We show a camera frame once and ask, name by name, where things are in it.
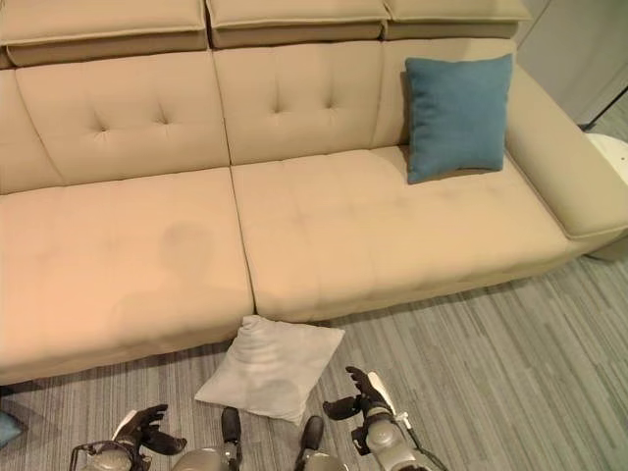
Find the back cushion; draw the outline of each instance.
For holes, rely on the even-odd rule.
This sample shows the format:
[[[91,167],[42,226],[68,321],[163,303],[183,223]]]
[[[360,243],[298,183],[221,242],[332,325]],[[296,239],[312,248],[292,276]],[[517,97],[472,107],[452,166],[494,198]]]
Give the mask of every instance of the back cushion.
[[[229,165],[209,52],[26,68],[16,78],[17,88],[9,78],[0,90],[18,116],[0,112],[5,193]]]
[[[0,72],[0,194],[62,181],[26,111],[15,71]]]
[[[383,43],[382,93],[371,147],[408,143],[408,90],[405,59],[423,57],[440,61],[477,61],[513,53],[509,39],[407,39]]]
[[[380,42],[233,49],[214,58],[232,163],[369,147]]]

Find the wall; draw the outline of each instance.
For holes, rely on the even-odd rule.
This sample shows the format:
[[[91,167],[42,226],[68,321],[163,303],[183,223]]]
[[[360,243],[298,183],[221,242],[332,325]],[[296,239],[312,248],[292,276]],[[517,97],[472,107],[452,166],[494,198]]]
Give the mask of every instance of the wall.
[[[523,0],[520,64],[578,124],[590,122],[628,83],[628,1]]]

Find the sofa cushion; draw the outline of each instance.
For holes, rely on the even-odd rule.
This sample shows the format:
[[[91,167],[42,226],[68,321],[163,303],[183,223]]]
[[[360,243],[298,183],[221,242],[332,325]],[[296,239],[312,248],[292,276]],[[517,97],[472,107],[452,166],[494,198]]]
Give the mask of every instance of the sofa cushion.
[[[386,39],[512,37],[530,20],[520,0],[384,0],[391,20]]]
[[[248,164],[408,142],[408,57],[512,53],[507,39],[414,39],[216,51],[230,155]]]
[[[410,105],[408,182],[458,169],[501,170],[512,56],[405,60]]]
[[[513,54],[509,39],[446,38],[406,39],[382,43],[382,91],[370,147],[388,147],[409,141],[410,95],[405,73],[408,57],[438,61],[479,61]]]
[[[246,316],[225,359],[194,397],[301,423],[344,331]]]
[[[209,52],[3,71],[0,91],[3,193],[229,165]]]
[[[387,12],[380,0],[207,0],[215,47],[375,39]]]
[[[0,410],[0,448],[22,433],[21,424],[11,415]]]
[[[257,312],[303,322],[504,282],[591,246],[511,163],[406,183],[407,148],[233,167]]]
[[[232,337],[253,303],[230,170],[0,198],[0,384]]]
[[[214,54],[234,164],[370,145],[381,44],[354,41]]]
[[[0,194],[62,184],[32,125],[16,71],[0,71]]]
[[[5,0],[0,30],[19,66],[207,47],[203,0]]]

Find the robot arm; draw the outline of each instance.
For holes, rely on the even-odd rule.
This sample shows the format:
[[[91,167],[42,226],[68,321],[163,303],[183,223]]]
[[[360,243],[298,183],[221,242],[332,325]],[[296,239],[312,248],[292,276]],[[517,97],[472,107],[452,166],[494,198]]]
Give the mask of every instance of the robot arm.
[[[372,453],[384,471],[431,471],[432,463],[446,471],[432,453],[421,447],[407,414],[395,415],[393,403],[379,377],[352,366],[346,371],[360,394],[335,402],[326,401],[323,410],[333,420],[344,420],[362,412],[363,425],[351,433],[358,452],[361,455]],[[398,425],[400,421],[405,424],[416,449],[408,443]]]

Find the sofa armrest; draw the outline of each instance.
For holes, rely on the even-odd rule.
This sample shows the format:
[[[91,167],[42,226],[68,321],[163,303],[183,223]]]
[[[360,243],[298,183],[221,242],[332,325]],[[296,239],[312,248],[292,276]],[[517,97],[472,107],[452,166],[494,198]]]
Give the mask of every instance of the sofa armrest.
[[[628,185],[520,67],[508,98],[506,148],[569,238],[628,228]]]

